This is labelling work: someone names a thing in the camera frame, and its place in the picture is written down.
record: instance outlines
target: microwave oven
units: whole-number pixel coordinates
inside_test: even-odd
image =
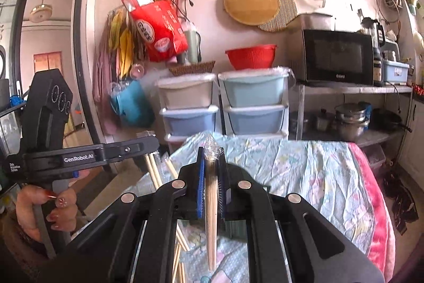
[[[333,30],[296,29],[288,32],[287,58],[302,82],[344,82],[373,85],[371,36]]]

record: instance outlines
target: pink blanket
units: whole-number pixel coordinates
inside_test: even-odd
[[[355,143],[349,143],[349,148],[361,168],[364,186],[374,209],[376,225],[368,258],[381,270],[388,282],[393,276],[395,264],[395,236],[390,215],[367,157]]]

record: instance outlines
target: bed sheet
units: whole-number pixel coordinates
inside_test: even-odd
[[[197,149],[208,135],[209,132],[203,132],[190,137],[171,156],[177,171],[196,161]],[[356,145],[344,142],[241,139],[217,133],[213,133],[213,137],[224,148],[227,162],[245,168],[256,181],[269,186],[272,194],[300,194],[365,253],[385,276],[391,276],[390,270],[385,273],[387,224],[390,219],[387,222],[387,213],[383,214],[387,209],[382,196],[379,198],[375,191],[371,198],[367,192],[365,185],[370,183],[364,182],[362,171],[370,173],[370,168],[365,155]],[[171,180],[166,170],[161,174],[164,182]],[[377,184],[375,179],[371,182],[373,188],[374,184]],[[128,191],[137,195],[154,192],[150,176],[145,175]],[[376,207],[378,219],[374,213]],[[182,222],[182,226],[192,249],[190,255],[183,256],[189,282],[249,281],[245,242],[219,236],[217,270],[208,272],[204,231],[188,222]]]

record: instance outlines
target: ceiling light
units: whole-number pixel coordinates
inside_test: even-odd
[[[52,13],[53,7],[49,4],[44,4],[44,0],[41,0],[41,4],[32,9],[29,20],[33,23],[40,23],[48,20],[52,16]]]

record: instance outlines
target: round bamboo mat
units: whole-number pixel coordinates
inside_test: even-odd
[[[259,29],[265,32],[280,32],[283,30],[287,23],[294,19],[298,15],[297,7],[294,0],[279,0],[280,8],[277,15],[269,22],[258,26]]]

